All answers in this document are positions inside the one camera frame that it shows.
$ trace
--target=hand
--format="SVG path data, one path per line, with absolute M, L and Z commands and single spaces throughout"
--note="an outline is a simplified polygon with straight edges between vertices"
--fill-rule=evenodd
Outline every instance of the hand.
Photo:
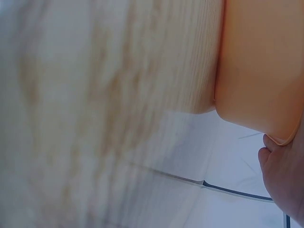
M 265 187 L 278 207 L 304 227 L 304 118 L 287 146 L 278 146 L 268 136 L 260 149 Z

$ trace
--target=light wood panel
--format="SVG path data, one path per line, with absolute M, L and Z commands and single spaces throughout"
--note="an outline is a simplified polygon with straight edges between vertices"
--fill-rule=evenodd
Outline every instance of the light wood panel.
M 146 144 L 163 134 L 164 115 L 212 109 L 222 5 L 2 3 L 0 224 L 106 226 L 103 219 L 122 204 L 126 189 L 145 179 L 126 168 L 125 155 L 162 160 L 160 148 L 181 142 L 191 118 L 173 121 L 167 138 Z M 157 156 L 150 159 L 148 150 Z M 182 205 L 178 219 L 191 208 Z

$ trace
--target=orange object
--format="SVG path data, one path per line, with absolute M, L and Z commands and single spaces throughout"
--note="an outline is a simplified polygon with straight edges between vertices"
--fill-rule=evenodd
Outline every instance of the orange object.
M 304 0 L 227 0 L 215 91 L 220 117 L 293 140 L 304 108 Z

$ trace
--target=wood grain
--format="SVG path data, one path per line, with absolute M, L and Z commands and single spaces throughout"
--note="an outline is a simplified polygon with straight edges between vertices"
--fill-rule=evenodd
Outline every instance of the wood grain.
M 130 159 L 161 161 L 163 148 L 171 151 L 187 133 L 190 114 L 161 128 L 168 111 L 212 110 L 222 5 L 4 3 L 0 227 L 113 225 L 105 221 L 124 214 L 115 208 L 146 179 Z M 146 144 L 155 134 L 162 141 Z

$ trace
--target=white surface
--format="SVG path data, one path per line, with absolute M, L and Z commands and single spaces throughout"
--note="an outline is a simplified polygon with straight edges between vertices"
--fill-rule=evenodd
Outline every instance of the white surface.
M 264 203 L 202 189 L 185 228 L 283 228 L 282 211 Z
M 122 200 L 113 196 L 106 220 L 129 228 L 182 228 L 201 189 L 134 166 L 129 172 L 129 188 Z
M 269 197 L 257 156 L 262 147 L 262 133 L 222 120 L 205 180 L 223 188 Z
M 200 115 L 167 112 L 159 130 L 146 144 L 129 152 L 127 160 L 184 178 L 203 180 L 219 123 L 215 111 Z

